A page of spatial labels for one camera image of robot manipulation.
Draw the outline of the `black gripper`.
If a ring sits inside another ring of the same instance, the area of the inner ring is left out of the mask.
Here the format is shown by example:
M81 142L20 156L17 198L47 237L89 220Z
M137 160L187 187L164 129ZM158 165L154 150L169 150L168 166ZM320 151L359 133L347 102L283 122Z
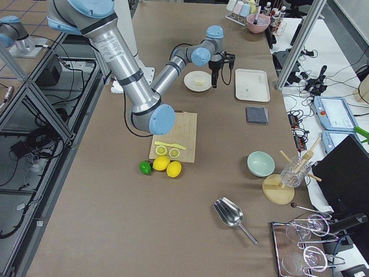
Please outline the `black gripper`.
M219 70L224 64L228 64L230 71L234 68L235 54L227 53L226 51L219 54L219 58L216 61L210 60L208 62L209 69L212 71L212 87L217 88L217 80L219 75Z

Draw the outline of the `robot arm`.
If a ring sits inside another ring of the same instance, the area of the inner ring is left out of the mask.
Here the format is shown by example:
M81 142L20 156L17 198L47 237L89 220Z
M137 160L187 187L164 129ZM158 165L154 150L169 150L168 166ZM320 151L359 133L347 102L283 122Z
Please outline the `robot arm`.
M82 35L97 48L132 103L130 122L154 135L167 134L175 124L175 111L162 102L162 95L186 65L208 65L212 87L216 87L219 70L225 63L234 64L235 55L224 51L222 27L212 25L200 44L174 50L149 84L142 63L129 49L135 45L135 37L127 1L48 1L47 7L50 28Z

